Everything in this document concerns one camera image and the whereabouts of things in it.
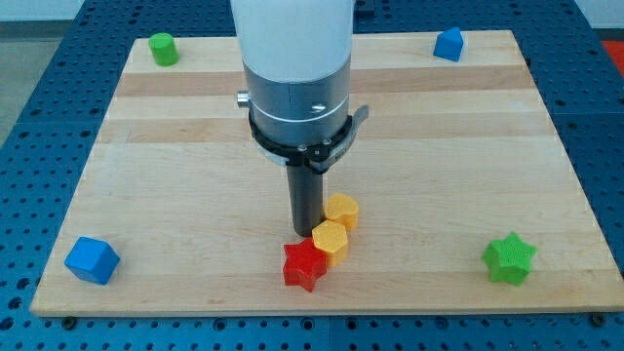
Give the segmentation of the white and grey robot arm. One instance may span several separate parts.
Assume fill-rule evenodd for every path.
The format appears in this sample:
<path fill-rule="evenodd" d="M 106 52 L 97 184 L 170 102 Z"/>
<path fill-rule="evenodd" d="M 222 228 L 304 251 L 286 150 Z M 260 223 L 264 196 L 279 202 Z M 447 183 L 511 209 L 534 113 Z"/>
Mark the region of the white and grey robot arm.
<path fill-rule="evenodd" d="M 348 114 L 353 0 L 232 0 L 250 113 L 286 146 L 318 144 Z"/>

